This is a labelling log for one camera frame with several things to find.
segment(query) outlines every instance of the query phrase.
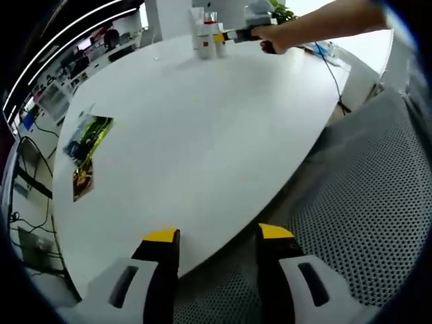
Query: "desk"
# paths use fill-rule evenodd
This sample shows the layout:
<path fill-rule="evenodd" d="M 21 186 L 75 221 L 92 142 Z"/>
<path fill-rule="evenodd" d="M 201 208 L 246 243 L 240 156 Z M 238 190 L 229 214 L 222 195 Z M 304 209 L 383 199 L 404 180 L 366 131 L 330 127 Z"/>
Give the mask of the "desk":
<path fill-rule="evenodd" d="M 194 58 L 190 38 L 145 47 L 76 92 L 59 139 L 82 111 L 114 118 L 94 153 L 94 189 L 72 202 L 74 165 L 56 154 L 53 198 L 60 247 L 78 291 L 139 234 L 181 230 L 183 275 L 249 224 L 290 179 L 338 101 L 318 57 L 266 55 L 228 44 L 227 57 Z M 333 68 L 342 89 L 348 70 Z"/>

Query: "oval table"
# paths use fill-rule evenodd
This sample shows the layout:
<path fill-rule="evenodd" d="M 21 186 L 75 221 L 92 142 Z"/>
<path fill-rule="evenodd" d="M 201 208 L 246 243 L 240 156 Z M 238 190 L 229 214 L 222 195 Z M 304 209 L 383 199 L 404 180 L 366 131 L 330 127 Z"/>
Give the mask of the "oval table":
<path fill-rule="evenodd" d="M 302 163 L 338 101 L 319 57 L 266 55 L 227 44 L 200 61 L 190 37 L 145 47 L 76 92 L 55 158 L 53 202 L 67 269 L 87 284 L 140 235 L 181 231 L 183 275 L 230 241 Z M 349 69 L 332 67 L 342 91 Z M 82 112 L 114 118 L 93 156 L 94 188 L 72 199 L 74 164 L 62 151 Z"/>

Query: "human arm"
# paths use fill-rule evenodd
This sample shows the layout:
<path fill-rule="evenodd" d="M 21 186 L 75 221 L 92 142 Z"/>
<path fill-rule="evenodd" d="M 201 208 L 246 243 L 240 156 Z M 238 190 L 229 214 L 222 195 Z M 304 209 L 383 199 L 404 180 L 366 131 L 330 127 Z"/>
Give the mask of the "human arm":
<path fill-rule="evenodd" d="M 384 28 L 387 26 L 383 10 L 372 1 L 336 0 L 297 20 L 279 26 L 256 27 L 252 35 L 270 41 L 276 53 L 280 54 L 305 43 Z"/>

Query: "yellow object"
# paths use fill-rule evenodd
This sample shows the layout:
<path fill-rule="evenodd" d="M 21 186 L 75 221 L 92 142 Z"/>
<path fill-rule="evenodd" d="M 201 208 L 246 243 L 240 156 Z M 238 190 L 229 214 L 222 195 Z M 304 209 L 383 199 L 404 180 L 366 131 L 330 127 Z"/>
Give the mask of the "yellow object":
<path fill-rule="evenodd" d="M 222 33 L 213 35 L 213 40 L 215 42 L 225 42 L 225 39 L 224 39 Z"/>
<path fill-rule="evenodd" d="M 283 227 L 267 225 L 260 223 L 261 231 L 263 231 L 263 237 L 265 238 L 293 238 L 294 235 Z"/>
<path fill-rule="evenodd" d="M 142 239 L 144 241 L 153 241 L 153 242 L 170 242 L 172 243 L 174 240 L 174 233 L 176 232 L 176 228 L 163 229 L 161 231 L 155 231 L 147 234 Z"/>

